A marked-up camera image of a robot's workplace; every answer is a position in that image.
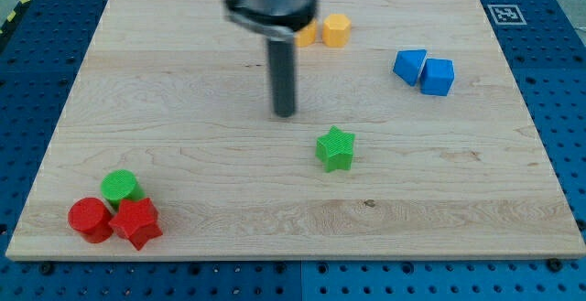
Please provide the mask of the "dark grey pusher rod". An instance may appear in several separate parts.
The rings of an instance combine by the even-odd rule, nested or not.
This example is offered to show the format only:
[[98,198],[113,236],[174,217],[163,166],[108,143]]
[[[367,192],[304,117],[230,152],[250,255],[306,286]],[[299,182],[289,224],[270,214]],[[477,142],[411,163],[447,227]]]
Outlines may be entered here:
[[269,38],[266,41],[272,109],[279,117],[296,112],[296,56],[294,45]]

